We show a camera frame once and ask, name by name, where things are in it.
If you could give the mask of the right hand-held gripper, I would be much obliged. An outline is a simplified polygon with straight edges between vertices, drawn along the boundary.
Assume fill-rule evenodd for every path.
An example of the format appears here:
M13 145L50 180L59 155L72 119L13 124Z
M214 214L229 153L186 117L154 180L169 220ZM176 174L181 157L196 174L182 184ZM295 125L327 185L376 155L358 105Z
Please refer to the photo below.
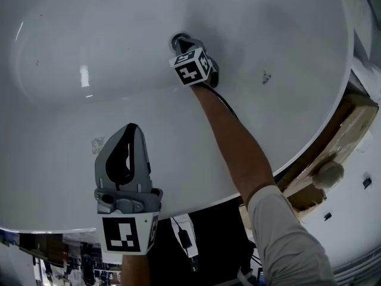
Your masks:
M178 38L171 46L176 56L170 65L185 86L205 83L209 87L217 87L219 83L219 67L215 60L207 54L207 49L199 39Z

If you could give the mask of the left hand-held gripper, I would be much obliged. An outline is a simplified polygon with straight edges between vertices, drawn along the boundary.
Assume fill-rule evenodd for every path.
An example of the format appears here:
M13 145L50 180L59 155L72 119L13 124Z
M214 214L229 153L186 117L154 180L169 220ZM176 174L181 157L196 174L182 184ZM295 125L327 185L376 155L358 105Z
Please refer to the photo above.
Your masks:
M102 250L147 254L154 245L163 191L152 189L140 127L129 123L113 134L99 152L94 169L96 231Z

